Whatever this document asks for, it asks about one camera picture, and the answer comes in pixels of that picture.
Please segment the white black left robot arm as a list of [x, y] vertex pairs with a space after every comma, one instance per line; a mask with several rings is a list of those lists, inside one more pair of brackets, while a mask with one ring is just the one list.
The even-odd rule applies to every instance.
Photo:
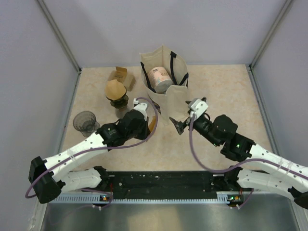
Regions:
[[60, 194], [83, 188], [104, 191], [109, 179], [103, 167], [76, 171], [75, 168], [88, 160], [111, 150], [127, 149], [131, 139], [146, 142], [151, 132], [146, 112], [147, 104], [141, 103], [126, 112], [114, 123], [102, 125], [85, 140], [54, 156], [32, 159], [28, 179], [34, 197], [41, 204], [56, 199]]

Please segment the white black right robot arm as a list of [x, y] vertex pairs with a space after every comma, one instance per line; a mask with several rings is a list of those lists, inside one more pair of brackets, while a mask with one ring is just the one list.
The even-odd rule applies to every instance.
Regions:
[[[178, 134], [189, 129], [189, 144], [195, 161], [204, 170], [225, 177], [229, 190], [250, 188], [284, 196], [298, 206], [308, 207], [308, 168], [278, 156], [252, 139], [237, 133], [238, 125], [228, 116], [219, 115], [213, 121], [207, 114], [206, 98], [186, 102], [188, 117], [185, 121], [170, 118]], [[197, 131], [215, 147], [221, 146], [221, 154], [236, 164], [221, 170], [210, 169], [198, 158], [193, 146], [193, 131]]]

